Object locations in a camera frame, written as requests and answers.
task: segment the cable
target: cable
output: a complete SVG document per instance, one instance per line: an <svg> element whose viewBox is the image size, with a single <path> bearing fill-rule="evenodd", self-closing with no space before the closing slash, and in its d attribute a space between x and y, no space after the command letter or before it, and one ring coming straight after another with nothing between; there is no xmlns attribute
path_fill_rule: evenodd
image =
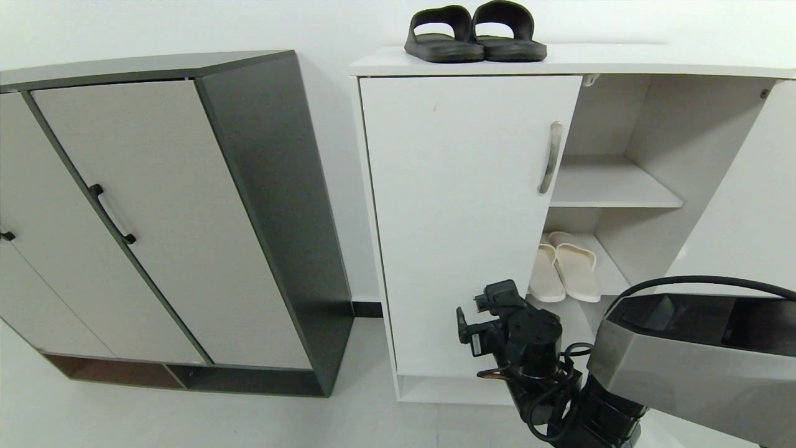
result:
<svg viewBox="0 0 796 448"><path fill-rule="evenodd" d="M574 352L573 350L576 348L586 348L586 350L582 350L580 352ZM573 356L584 356L591 353L591 349L593 346L587 342L575 342L574 344L569 344L566 350L562 353L564 356L564 365L569 367L569 372L567 376L558 384L551 387L550 390L546 391L545 393L536 397L528 407L528 429L531 430L531 434L536 436L542 442L553 443L558 440L561 440L563 436L569 432L572 424L576 420L576 416L578 415L578 410L580 409L580 403L575 399L575 397L570 399L570 406L569 412L567 416L564 417L564 424L561 425L561 430L556 435L547 435L542 434L534 425L531 417L533 416L533 410L536 409L542 402L544 402L550 395L553 395L563 389L564 387L568 386L569 383L575 378L575 368L572 365L572 357Z"/></svg>
<svg viewBox="0 0 796 448"><path fill-rule="evenodd" d="M573 352L572 350L575 348L585 348L586 350L581 350L580 352ZM588 342L575 342L574 344L570 344L562 355L564 356L564 360L571 362L572 358L576 356L585 356L591 354L591 350L594 348L594 345L589 344Z"/></svg>
<svg viewBox="0 0 796 448"><path fill-rule="evenodd" d="M623 293L619 294L615 300L631 296L643 289L652 288L660 285L674 285L677 283L708 283L713 285L738 286L740 288L755 289L763 293L774 294L787 301L796 302L796 293L789 289L775 285L769 285L761 281L745 280L735 277L720 277L715 275L682 275L677 277L662 277L653 280L643 281L636 286L631 286Z"/></svg>

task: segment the cabinet door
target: cabinet door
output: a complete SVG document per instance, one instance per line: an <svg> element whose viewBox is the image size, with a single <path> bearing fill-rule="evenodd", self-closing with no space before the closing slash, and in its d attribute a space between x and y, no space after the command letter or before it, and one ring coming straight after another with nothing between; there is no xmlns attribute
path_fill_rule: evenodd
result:
<svg viewBox="0 0 796 448"><path fill-rule="evenodd" d="M796 290L794 111L796 81L780 81L667 275L742 277ZM718 285L677 289L754 294Z"/></svg>
<svg viewBox="0 0 796 448"><path fill-rule="evenodd" d="M21 94L0 100L2 219L16 234L17 250L118 357L201 363L83 196Z"/></svg>
<svg viewBox="0 0 796 448"><path fill-rule="evenodd" d="M528 288L551 124L563 149L580 77L360 82L397 371L472 377L494 360L458 342L456 307L477 321L484 286Z"/></svg>
<svg viewBox="0 0 796 448"><path fill-rule="evenodd" d="M0 242L0 316L45 352L114 357L9 242Z"/></svg>
<svg viewBox="0 0 796 448"><path fill-rule="evenodd" d="M34 98L214 362L310 368L192 81Z"/></svg>

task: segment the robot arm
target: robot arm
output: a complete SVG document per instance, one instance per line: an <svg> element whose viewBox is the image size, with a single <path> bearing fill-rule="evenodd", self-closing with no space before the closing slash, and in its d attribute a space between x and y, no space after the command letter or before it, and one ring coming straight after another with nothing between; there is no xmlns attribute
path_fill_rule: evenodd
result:
<svg viewBox="0 0 796 448"><path fill-rule="evenodd" d="M671 283L719 283L781 298L632 294ZM497 368L520 416L556 448L632 448L648 407L767 446L796 446L796 293L728 277L669 277L628 289L609 308L594 347L561 350L555 314L534 308L513 281L488 285L459 340ZM591 355L589 375L573 356ZM547 434L535 428L548 425Z"/></svg>

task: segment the shoe cabinet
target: shoe cabinet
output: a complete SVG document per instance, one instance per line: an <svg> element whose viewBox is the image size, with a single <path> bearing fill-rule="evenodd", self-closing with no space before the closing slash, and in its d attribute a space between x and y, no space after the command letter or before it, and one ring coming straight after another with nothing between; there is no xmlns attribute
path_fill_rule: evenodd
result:
<svg viewBox="0 0 796 448"><path fill-rule="evenodd" d="M353 317L293 52L0 78L8 325L74 379L331 393Z"/></svg>
<svg viewBox="0 0 796 448"><path fill-rule="evenodd" d="M667 45L548 50L436 65L383 49L351 66L399 400L512 404L475 378L494 361L459 343L455 309L493 319L473 297L505 279L525 291L543 232L598 258L600 303L533 302L561 315L564 346L592 342L613 296L654 277L796 289L792 67Z"/></svg>

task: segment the silver cabinet handle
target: silver cabinet handle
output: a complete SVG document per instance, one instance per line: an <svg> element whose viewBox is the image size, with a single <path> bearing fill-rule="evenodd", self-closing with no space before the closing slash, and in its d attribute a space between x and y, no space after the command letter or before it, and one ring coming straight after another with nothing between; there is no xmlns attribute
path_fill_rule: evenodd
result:
<svg viewBox="0 0 796 448"><path fill-rule="evenodd" d="M553 121L550 125L550 149L548 151L547 167L544 169L542 183L539 184L539 194L544 195L550 189L552 177L556 173L556 162L558 153L561 150L561 137L564 135L564 126L559 121Z"/></svg>

